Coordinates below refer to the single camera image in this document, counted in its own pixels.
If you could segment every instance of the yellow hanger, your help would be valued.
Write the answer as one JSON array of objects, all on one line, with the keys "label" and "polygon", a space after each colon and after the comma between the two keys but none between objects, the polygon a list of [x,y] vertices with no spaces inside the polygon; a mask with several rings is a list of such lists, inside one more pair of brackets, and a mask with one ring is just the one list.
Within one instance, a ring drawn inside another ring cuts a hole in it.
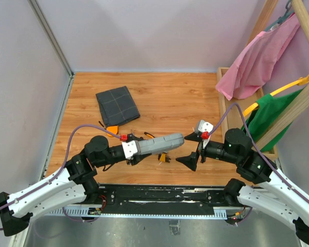
[{"label": "yellow hanger", "polygon": [[[284,91],[284,90],[286,90],[286,89],[288,89],[288,88],[290,88],[290,87],[292,87],[292,86],[295,86],[295,85],[301,86],[301,85],[307,84],[308,82],[309,82],[309,75],[307,75],[307,77],[305,77],[305,78],[300,77],[299,80],[294,81],[294,82],[291,82],[290,84],[287,84],[287,85],[285,85],[285,86],[282,86],[281,88],[279,88],[279,89],[273,91],[272,93],[270,93],[270,95],[271,95],[271,96],[274,96],[274,95],[276,95],[276,94],[278,94],[278,93],[281,93],[282,91]],[[258,106],[259,106],[259,104],[256,103],[256,102],[253,103],[252,105],[250,105],[246,110],[243,111],[244,117],[246,117],[246,116],[247,116],[248,114],[250,114],[252,111],[256,110]]]}]

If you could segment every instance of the wooden pole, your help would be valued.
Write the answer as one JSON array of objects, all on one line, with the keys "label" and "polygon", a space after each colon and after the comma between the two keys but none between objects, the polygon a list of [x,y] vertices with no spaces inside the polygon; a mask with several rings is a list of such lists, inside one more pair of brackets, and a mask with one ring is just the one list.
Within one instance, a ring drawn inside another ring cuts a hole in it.
[{"label": "wooden pole", "polygon": [[[301,27],[309,42],[309,14],[302,0],[292,0],[294,12],[297,15]],[[289,104],[289,106],[279,115],[279,117],[269,126],[264,135],[256,143],[260,149],[267,145],[293,120],[295,120],[309,106],[309,84],[300,94]]]},{"label": "wooden pole", "polygon": [[246,45],[248,45],[255,38],[255,36],[266,28],[277,3],[278,0],[266,0]]}]

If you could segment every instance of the red connector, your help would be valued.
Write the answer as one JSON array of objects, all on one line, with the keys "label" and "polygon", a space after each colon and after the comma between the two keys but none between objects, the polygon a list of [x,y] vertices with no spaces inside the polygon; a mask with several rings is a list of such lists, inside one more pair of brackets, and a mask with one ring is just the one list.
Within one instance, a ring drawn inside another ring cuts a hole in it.
[{"label": "red connector", "polygon": [[201,134],[201,138],[203,138],[204,140],[205,139],[208,139],[208,138],[210,138],[211,136],[209,135],[209,133],[208,133],[208,131],[205,131],[205,132],[203,132],[202,134]]},{"label": "red connector", "polygon": [[120,140],[123,142],[127,141],[127,135],[121,135]]}]

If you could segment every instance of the gray floor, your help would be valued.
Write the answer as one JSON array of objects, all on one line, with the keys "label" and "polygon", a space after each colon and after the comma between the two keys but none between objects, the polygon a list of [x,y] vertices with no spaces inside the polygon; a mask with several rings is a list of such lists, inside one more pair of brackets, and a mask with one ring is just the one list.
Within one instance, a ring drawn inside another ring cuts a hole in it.
[{"label": "gray floor", "polygon": [[73,222],[66,217],[46,216],[38,220],[41,239],[29,232],[24,247],[61,246],[211,246],[297,247],[296,236],[279,221],[253,211],[239,227],[222,220],[181,220],[180,235],[172,235],[168,219],[101,218],[93,223]]}]

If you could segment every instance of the green cloth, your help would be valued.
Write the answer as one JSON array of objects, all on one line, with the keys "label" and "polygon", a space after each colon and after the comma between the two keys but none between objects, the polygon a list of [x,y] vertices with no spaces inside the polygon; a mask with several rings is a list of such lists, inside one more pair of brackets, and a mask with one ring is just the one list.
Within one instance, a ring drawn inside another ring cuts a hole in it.
[{"label": "green cloth", "polygon": [[[267,130],[270,124],[299,95],[301,91],[302,89],[277,98],[273,98],[270,94],[267,94],[256,101],[259,104],[259,108],[252,111],[251,116],[246,120],[247,127],[255,142],[261,138],[262,134]],[[261,152],[271,150],[280,138],[283,137],[289,126],[290,125],[288,125],[263,149],[261,149]]]}]

